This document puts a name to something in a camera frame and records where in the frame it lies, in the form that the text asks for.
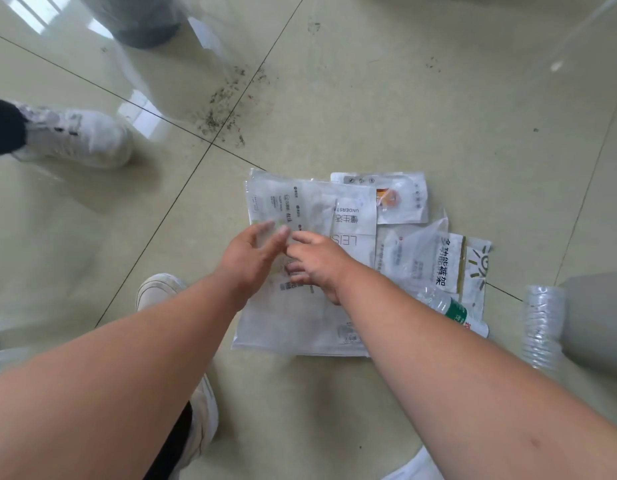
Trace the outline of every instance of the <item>shoe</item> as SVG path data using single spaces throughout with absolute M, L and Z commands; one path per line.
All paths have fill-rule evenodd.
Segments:
M 172 274 L 160 273 L 142 283 L 135 301 L 137 311 L 162 303 L 186 289 L 185 283 Z M 190 399 L 193 420 L 185 448 L 174 472 L 187 467 L 211 443 L 218 430 L 218 404 L 206 374 Z
M 131 131 L 96 111 L 33 107 L 16 103 L 26 121 L 26 145 L 13 152 L 20 161 L 54 156 L 91 168 L 119 168 L 129 161 Z

